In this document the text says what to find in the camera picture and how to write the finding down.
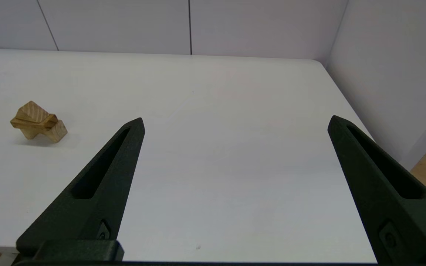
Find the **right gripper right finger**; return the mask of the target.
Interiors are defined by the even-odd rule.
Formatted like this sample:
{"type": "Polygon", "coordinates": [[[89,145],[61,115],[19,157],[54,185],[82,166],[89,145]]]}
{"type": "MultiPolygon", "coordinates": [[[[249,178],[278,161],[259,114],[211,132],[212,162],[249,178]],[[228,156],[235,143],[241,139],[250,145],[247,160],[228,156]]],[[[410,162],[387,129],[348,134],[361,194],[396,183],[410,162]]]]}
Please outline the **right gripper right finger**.
{"type": "Polygon", "coordinates": [[[426,264],[426,187],[352,122],[328,125],[379,264],[426,264]]]}

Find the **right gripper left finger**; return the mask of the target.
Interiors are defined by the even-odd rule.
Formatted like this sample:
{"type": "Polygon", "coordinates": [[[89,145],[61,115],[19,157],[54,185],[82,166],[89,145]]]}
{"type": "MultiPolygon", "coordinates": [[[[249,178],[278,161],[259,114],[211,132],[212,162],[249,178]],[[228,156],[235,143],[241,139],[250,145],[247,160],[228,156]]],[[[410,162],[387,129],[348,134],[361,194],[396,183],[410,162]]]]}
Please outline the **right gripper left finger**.
{"type": "Polygon", "coordinates": [[[20,264],[117,262],[117,240],[145,128],[124,124],[17,239],[20,264]]]}

